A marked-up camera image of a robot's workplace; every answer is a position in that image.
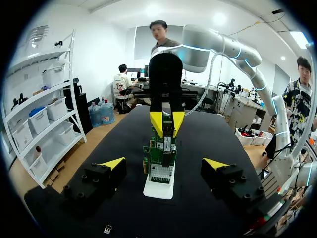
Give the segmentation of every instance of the white shirt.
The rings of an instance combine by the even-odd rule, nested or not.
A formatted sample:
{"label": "white shirt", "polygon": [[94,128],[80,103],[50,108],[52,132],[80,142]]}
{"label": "white shirt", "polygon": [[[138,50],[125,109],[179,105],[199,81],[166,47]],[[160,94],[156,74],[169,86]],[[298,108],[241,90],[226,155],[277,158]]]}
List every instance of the white shirt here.
{"label": "white shirt", "polygon": [[132,81],[125,73],[119,73],[114,76],[113,93],[116,97],[120,96],[120,92],[127,89],[129,86],[132,86]]}

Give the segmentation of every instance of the ceiling light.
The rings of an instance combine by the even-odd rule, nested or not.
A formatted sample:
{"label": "ceiling light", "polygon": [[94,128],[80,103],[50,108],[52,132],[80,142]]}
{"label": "ceiling light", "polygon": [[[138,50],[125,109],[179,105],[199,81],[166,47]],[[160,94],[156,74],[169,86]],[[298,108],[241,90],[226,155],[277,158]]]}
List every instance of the ceiling light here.
{"label": "ceiling light", "polygon": [[159,14],[161,14],[161,12],[162,12],[162,9],[157,5],[149,5],[145,9],[145,13],[148,17],[158,16]]}
{"label": "ceiling light", "polygon": [[296,43],[301,49],[306,49],[306,45],[308,44],[308,40],[306,39],[303,32],[300,31],[291,31],[291,36],[294,38]]}
{"label": "ceiling light", "polygon": [[223,25],[226,21],[226,16],[221,12],[218,12],[213,16],[213,22],[216,25]]}

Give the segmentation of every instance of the black speaker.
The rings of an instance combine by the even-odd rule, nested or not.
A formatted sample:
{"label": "black speaker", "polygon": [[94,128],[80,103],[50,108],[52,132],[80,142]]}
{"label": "black speaker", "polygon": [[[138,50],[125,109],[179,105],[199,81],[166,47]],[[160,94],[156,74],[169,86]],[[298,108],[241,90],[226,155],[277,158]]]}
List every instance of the black speaker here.
{"label": "black speaker", "polygon": [[[86,93],[80,93],[79,88],[81,89],[81,86],[74,83],[75,99],[76,99],[79,119],[83,127],[84,133],[87,134],[89,131],[91,131],[93,126],[90,121]],[[66,102],[67,108],[74,109],[73,103],[71,101],[70,88],[64,88],[64,96],[66,97],[65,102]],[[76,126],[72,118],[69,118],[69,121],[74,124],[74,131],[80,133],[79,128]]]}

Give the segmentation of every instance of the black table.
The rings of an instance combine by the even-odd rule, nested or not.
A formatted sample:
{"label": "black table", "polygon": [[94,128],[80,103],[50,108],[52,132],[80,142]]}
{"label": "black table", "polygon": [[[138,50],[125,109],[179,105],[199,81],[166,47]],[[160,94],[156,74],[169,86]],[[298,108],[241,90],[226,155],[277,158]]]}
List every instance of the black table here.
{"label": "black table", "polygon": [[[111,200],[105,200],[93,217],[72,226],[86,229],[92,236],[104,237],[107,224],[113,226],[112,237],[236,237],[243,221],[236,217],[222,200],[216,200],[200,175],[202,158],[226,164],[236,163],[245,175],[261,185],[254,167],[225,120],[214,114],[194,112],[184,119],[176,143],[174,195],[171,200],[145,197],[143,188],[147,175],[143,173],[143,146],[153,135],[148,106],[133,109],[93,150],[74,174],[80,179],[83,168],[92,162],[103,163],[125,157],[127,176]],[[40,225],[49,232],[69,219],[58,209],[34,204],[44,200],[41,189],[26,194],[25,200]]]}

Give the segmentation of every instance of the cardboard box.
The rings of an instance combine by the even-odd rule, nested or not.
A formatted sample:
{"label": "cardboard box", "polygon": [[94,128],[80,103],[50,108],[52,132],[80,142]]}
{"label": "cardboard box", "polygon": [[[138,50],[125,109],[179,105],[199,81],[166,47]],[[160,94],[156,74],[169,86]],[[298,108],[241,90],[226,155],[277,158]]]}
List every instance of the cardboard box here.
{"label": "cardboard box", "polygon": [[53,184],[53,180],[51,180],[51,178],[48,176],[45,180],[44,180],[44,186],[47,187],[48,185],[51,186]]}
{"label": "cardboard box", "polygon": [[60,171],[63,167],[65,166],[65,161],[64,160],[61,160],[57,165],[56,165],[56,169],[58,171]]}
{"label": "cardboard box", "polygon": [[52,172],[50,173],[51,180],[54,181],[57,178],[58,174],[59,174],[58,170],[54,168]]}

